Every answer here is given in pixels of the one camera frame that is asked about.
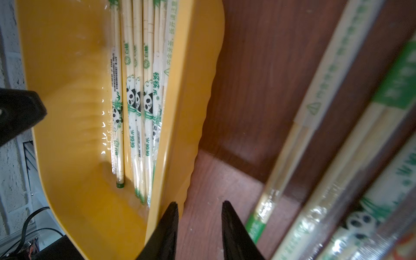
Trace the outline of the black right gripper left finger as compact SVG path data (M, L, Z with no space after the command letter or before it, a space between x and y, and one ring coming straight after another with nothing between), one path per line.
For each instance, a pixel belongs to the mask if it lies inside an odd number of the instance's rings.
M179 212L178 204L169 204L152 236L137 260L175 260Z

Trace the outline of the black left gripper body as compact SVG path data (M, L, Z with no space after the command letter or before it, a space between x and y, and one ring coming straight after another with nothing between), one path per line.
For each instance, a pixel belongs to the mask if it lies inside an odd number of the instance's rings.
M1 146L34 127L47 109L34 91L1 89Z

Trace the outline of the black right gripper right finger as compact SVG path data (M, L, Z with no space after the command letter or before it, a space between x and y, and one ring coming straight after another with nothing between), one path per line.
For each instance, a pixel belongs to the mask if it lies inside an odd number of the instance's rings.
M222 240L225 260L265 260L228 200L222 205Z

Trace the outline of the yellow plastic storage box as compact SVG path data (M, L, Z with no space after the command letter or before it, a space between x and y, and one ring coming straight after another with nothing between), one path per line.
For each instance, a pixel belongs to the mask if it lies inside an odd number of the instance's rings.
M155 173L145 211L111 170L107 1L16 1L26 87L47 115L32 130L44 194L88 260L134 260L171 202L183 209L225 17L222 1L180 1Z

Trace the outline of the green print chopsticks pair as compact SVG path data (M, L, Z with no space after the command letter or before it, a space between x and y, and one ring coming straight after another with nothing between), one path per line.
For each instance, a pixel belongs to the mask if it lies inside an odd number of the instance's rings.
M122 98L122 64L120 48L120 2L109 1L111 14L111 56L110 72L112 80L112 137L111 137L111 157L112 171L116 176L116 186L124 188L124 118L123 118L123 98Z

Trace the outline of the panda chopsticks pair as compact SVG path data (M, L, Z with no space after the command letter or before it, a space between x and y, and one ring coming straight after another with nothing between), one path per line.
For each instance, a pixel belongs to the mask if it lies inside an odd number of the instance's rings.
M141 170L138 147L138 127L137 127L137 97L135 87L135 56L133 41L133 8L132 1L122 1L122 25L123 25L123 51L124 64L126 68L126 101L128 112L128 133L131 155L131 169L133 173L133 185L135 196L142 204L145 204L145 198L140 189Z

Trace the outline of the eleventh chopsticks pair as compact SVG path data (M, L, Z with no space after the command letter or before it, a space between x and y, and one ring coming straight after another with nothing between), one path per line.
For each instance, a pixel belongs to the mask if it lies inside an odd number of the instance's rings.
M383 1L348 1L294 118L246 231L257 243L306 148L329 110Z

